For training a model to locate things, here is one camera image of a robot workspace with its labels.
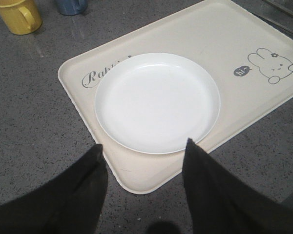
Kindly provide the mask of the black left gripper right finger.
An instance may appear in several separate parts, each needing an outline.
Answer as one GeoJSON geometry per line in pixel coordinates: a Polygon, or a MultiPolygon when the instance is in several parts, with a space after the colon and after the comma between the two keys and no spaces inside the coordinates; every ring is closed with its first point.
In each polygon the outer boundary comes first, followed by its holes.
{"type": "Polygon", "coordinates": [[[293,234],[293,210],[233,176],[188,139],[182,176],[195,234],[293,234]]]}

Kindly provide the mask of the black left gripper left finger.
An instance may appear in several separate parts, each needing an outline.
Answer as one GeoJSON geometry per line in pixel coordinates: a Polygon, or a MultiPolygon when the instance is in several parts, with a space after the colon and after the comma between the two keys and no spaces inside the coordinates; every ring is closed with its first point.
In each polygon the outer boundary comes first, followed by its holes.
{"type": "Polygon", "coordinates": [[[92,234],[107,182],[103,147],[96,144],[50,182],[0,205],[0,234],[92,234]]]}

